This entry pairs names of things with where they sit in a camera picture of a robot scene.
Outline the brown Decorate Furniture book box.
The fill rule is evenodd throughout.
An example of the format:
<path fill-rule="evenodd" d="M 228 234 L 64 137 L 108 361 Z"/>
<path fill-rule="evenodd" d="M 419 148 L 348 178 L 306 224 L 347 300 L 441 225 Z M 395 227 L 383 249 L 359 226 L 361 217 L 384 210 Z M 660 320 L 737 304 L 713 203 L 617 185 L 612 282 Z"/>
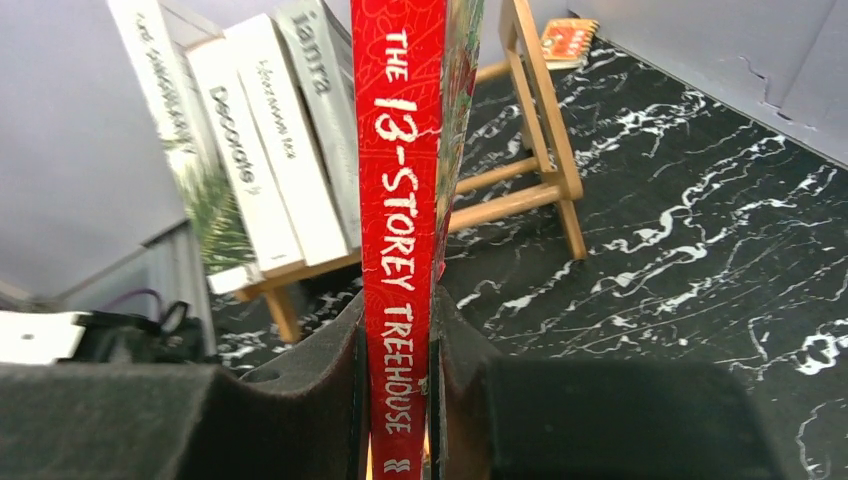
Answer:
<path fill-rule="evenodd" d="M 302 252 L 257 131 L 231 45 L 222 36 L 213 37 L 190 47 L 186 58 L 257 267 L 262 272 L 269 272 L 302 261 Z"/>

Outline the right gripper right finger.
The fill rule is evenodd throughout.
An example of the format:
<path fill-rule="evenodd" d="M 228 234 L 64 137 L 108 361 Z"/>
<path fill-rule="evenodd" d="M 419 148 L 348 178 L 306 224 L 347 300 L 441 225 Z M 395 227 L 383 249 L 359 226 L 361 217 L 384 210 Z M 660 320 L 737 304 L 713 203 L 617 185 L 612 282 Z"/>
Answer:
<path fill-rule="evenodd" d="M 433 479 L 781 479 L 740 383 L 709 364 L 499 351 L 442 287 L 430 327 Z"/>

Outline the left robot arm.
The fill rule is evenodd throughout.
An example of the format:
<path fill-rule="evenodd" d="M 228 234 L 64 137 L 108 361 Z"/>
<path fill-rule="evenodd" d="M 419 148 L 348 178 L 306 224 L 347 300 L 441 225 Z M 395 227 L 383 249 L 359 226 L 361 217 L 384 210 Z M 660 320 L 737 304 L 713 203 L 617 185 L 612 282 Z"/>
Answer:
<path fill-rule="evenodd" d="M 177 301 L 158 319 L 105 311 L 1 313 L 1 363 L 206 363 L 202 322 Z"/>

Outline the red comic treehouse book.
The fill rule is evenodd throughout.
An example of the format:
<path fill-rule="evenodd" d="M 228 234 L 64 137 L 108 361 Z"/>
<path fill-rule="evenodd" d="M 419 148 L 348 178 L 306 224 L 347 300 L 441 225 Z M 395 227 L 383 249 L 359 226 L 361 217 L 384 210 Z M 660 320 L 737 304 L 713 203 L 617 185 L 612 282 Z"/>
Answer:
<path fill-rule="evenodd" d="M 480 1 L 355 1 L 364 322 L 376 479 L 422 475 L 433 291 L 478 68 Z"/>

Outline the white palm leaf book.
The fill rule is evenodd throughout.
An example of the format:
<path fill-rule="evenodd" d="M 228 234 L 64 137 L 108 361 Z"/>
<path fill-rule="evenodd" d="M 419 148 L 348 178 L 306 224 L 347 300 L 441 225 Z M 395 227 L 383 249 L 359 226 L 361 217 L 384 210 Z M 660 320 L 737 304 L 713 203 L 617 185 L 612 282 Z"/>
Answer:
<path fill-rule="evenodd" d="M 198 239 L 210 290 L 250 286 L 261 278 L 255 251 L 186 58 L 189 47 L 217 37 L 220 28 L 177 1 L 107 6 Z"/>

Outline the white Afternoon tea book box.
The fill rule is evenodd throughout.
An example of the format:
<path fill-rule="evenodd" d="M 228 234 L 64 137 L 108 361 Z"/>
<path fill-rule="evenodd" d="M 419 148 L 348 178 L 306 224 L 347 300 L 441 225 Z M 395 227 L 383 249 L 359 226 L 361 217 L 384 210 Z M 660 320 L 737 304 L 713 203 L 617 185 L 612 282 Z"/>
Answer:
<path fill-rule="evenodd" d="M 348 243 L 284 45 L 259 14 L 225 29 L 276 184 L 306 265 L 349 254 Z"/>

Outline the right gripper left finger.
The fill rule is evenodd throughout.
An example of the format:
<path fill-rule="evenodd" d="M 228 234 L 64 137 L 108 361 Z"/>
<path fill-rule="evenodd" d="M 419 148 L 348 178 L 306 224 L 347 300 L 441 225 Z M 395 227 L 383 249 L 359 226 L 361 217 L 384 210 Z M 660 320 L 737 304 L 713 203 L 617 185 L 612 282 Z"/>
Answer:
<path fill-rule="evenodd" d="M 209 364 L 1 363 L 5 479 L 360 479 L 363 299 L 237 377 Z"/>

